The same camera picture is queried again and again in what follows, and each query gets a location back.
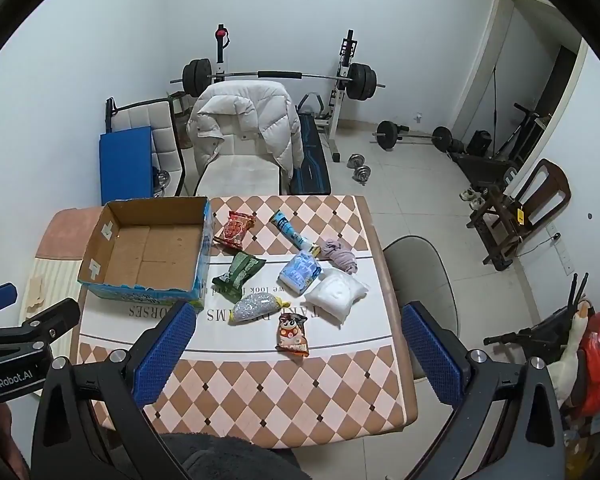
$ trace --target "barbell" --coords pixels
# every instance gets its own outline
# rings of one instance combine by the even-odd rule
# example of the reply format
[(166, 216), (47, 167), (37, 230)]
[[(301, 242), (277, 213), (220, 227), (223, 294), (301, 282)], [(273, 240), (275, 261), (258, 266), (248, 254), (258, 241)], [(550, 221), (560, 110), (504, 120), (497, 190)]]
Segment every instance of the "barbell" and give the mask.
[(402, 136), (400, 132), (408, 133), (408, 126), (398, 126), (396, 123), (391, 121), (382, 121), (378, 124), (378, 129), (374, 133), (374, 137), (378, 141), (378, 145), (383, 150), (390, 150), (395, 146), (398, 140), (402, 140), (403, 137), (413, 139), (430, 139), (431, 143), (439, 149), (441, 152), (461, 152), (464, 146), (458, 139), (454, 139), (451, 136), (451, 131), (444, 126), (438, 126), (433, 130), (431, 135), (421, 134), (408, 134)]
[(280, 70), (259, 70), (258, 72), (231, 72), (213, 74), (211, 62), (208, 59), (194, 59), (182, 69), (182, 78), (173, 79), (170, 83), (182, 83), (184, 91), (192, 97), (200, 97), (214, 78), (256, 76), (257, 78), (272, 79), (302, 79), (313, 77), (318, 79), (331, 79), (345, 81), (347, 96), (355, 101), (365, 101), (373, 97), (376, 87), (386, 88), (376, 80), (376, 72), (369, 66), (361, 63), (351, 63), (347, 77), (336, 75), (305, 74), (302, 72), (288, 72)]

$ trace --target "screw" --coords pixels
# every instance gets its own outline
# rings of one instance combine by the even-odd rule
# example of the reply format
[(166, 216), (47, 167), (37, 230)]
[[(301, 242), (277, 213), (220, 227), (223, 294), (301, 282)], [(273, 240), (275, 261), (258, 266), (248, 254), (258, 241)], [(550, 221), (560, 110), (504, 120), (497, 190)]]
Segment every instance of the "screw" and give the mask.
[(531, 358), (531, 365), (533, 368), (537, 368), (538, 370), (542, 370), (544, 368), (544, 361), (539, 357)]
[(64, 365), (66, 364), (66, 359), (64, 357), (57, 357), (56, 359), (54, 359), (54, 361), (51, 363), (51, 367), (54, 370), (61, 370)]
[(471, 350), (469, 355), (477, 363), (483, 363), (487, 360), (487, 354), (483, 350)]
[(112, 363), (120, 363), (125, 360), (126, 352), (124, 350), (114, 350), (109, 355), (109, 360)]

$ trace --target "white powder bag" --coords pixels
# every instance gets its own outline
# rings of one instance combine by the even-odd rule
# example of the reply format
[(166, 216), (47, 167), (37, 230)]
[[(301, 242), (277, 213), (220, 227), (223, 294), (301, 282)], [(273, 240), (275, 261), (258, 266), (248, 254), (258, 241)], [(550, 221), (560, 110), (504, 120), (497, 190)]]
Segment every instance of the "white powder bag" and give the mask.
[(356, 278), (340, 269), (324, 269), (324, 273), (327, 277), (304, 297), (342, 323), (349, 315), (354, 301), (362, 298), (368, 289)]

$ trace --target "shoe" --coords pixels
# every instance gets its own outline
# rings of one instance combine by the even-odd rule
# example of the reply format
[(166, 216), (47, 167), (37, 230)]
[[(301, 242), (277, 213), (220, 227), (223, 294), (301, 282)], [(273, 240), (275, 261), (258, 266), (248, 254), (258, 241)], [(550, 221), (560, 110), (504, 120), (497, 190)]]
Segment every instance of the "shoe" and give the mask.
[(465, 189), (462, 193), (460, 193), (460, 198), (465, 202), (471, 202), (471, 200), (475, 200), (480, 196), (480, 193), (474, 191), (473, 189)]
[(474, 211), (478, 211), (478, 209), (480, 209), (483, 205), (484, 199), (481, 196), (478, 196), (478, 198), (475, 198), (469, 202), (469, 206), (471, 206), (471, 209)]

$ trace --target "open cardboard box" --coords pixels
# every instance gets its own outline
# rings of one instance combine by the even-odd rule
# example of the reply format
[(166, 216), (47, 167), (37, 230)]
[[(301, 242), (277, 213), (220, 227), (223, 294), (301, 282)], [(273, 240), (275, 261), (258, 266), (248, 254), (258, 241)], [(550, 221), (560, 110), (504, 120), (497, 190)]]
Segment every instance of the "open cardboard box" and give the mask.
[(78, 281), (106, 300), (205, 300), (213, 217), (206, 197), (116, 200), (104, 206)]

